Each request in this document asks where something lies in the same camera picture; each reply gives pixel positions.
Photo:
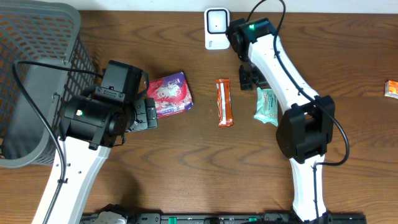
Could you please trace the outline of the red purple snack packet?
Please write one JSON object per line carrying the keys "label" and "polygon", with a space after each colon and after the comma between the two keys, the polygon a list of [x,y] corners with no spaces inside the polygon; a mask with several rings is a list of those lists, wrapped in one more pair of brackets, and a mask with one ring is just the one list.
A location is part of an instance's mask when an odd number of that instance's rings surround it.
{"label": "red purple snack packet", "polygon": [[154,99],[158,118],[188,111],[193,106],[192,95],[183,72],[151,80],[147,96]]}

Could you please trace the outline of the light teal wipes packet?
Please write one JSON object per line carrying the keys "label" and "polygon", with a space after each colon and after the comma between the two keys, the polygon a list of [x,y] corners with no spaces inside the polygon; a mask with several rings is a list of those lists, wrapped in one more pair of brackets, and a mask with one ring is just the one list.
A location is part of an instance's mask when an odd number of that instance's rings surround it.
{"label": "light teal wipes packet", "polygon": [[272,89],[257,87],[257,106],[254,119],[278,127],[278,102]]}

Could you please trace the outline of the orange brown snack bar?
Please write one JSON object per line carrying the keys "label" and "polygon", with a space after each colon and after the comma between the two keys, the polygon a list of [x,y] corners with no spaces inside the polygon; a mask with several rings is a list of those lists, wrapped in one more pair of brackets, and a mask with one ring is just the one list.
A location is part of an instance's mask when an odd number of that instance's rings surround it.
{"label": "orange brown snack bar", "polygon": [[231,110],[231,93],[230,93],[230,79],[217,79],[217,105],[219,127],[228,127],[233,125],[233,115]]}

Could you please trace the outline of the small orange tissue pack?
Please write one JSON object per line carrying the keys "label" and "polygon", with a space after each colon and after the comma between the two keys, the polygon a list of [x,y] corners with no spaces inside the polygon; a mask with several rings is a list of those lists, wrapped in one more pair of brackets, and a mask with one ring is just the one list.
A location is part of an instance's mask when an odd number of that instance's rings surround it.
{"label": "small orange tissue pack", "polygon": [[398,82],[388,80],[385,82],[384,96],[398,99]]}

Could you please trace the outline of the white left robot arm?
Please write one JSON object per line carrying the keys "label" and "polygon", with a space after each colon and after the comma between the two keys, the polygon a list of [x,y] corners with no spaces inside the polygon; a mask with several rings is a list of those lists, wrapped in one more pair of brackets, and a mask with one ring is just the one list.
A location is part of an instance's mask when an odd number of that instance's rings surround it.
{"label": "white left robot arm", "polygon": [[101,166],[116,138],[157,127],[155,101],[133,104],[73,97],[62,110],[60,151],[33,219],[34,223],[79,223]]}

